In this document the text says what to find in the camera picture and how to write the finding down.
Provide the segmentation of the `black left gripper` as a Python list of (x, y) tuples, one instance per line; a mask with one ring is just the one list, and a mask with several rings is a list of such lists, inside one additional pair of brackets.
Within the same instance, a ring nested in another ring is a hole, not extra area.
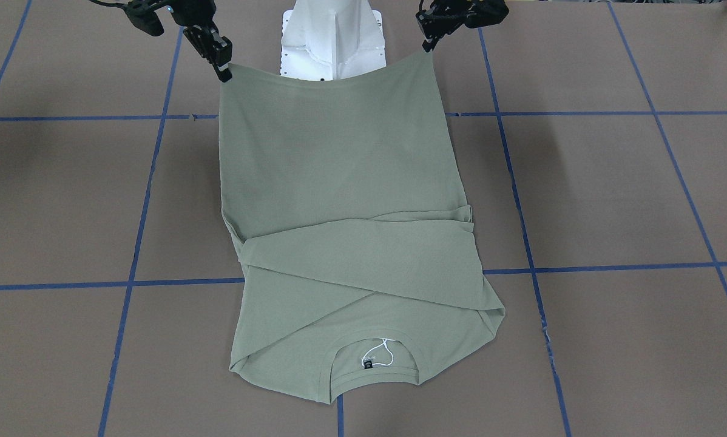
[(416, 21), (425, 37), (422, 49), (425, 53), (432, 52), (436, 41), (460, 27), (477, 29), (498, 25), (509, 13), (505, 1), (432, 1), (428, 7), (421, 1)]

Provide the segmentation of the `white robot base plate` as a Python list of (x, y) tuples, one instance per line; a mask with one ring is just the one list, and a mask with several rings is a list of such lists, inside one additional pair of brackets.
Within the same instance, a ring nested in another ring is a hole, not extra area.
[(283, 12), (279, 73), (328, 82), (383, 69), (380, 11), (368, 1), (297, 1)]

